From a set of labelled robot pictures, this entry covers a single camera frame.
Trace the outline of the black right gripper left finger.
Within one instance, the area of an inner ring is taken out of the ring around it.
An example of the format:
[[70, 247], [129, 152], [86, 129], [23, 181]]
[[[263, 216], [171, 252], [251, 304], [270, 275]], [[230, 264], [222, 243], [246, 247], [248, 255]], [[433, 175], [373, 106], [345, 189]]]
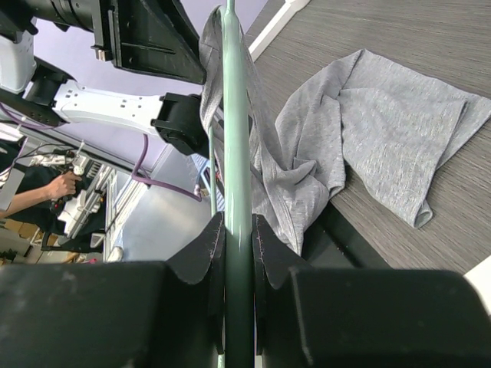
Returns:
[[225, 253], [225, 216], [223, 212], [217, 212], [195, 239], [166, 261], [184, 284], [196, 286], [209, 280], [206, 314], [211, 322], [212, 342], [219, 355], [225, 353]]

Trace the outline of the mint green hanger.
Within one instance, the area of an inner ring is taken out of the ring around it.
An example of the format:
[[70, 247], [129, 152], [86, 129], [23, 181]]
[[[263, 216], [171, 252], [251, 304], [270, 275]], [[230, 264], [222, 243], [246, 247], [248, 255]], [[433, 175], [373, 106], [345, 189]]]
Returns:
[[229, 1], [222, 27], [225, 189], [225, 365], [255, 365], [252, 205], [246, 62], [242, 29]]

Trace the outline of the grey garment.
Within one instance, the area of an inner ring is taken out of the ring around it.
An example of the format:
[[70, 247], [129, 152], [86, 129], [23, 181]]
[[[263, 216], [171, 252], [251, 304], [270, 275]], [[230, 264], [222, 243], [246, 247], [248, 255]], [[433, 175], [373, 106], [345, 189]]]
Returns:
[[271, 118], [248, 48], [236, 44], [252, 115], [252, 209], [296, 253], [347, 167], [408, 225], [427, 224], [435, 172], [490, 117], [489, 99], [363, 49], [310, 77]]

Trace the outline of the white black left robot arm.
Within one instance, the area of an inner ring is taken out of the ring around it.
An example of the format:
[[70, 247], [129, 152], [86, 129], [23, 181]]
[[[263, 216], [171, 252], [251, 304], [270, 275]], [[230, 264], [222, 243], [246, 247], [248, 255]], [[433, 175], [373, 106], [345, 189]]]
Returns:
[[[93, 35], [96, 59], [113, 72], [85, 66], [81, 46], [67, 70], [35, 51], [38, 21]], [[179, 1], [3, 1], [1, 106], [36, 127], [91, 123], [159, 137], [184, 155], [208, 153], [201, 98], [158, 90], [157, 79], [201, 85], [199, 35]]]

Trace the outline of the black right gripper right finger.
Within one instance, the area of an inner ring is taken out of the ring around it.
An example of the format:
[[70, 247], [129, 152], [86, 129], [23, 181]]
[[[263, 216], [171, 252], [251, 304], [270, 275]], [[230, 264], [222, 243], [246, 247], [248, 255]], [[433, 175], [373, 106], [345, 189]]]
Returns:
[[311, 265], [281, 242], [262, 215], [252, 217], [257, 354], [276, 350], [288, 332], [298, 333], [298, 307], [292, 273]]

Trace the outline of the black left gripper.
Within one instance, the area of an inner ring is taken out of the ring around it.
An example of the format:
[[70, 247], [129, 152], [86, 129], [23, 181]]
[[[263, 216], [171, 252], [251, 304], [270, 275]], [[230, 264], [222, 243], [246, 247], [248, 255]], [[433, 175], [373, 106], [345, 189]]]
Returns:
[[132, 73], [204, 83], [199, 35], [180, 1], [90, 4], [96, 59]]

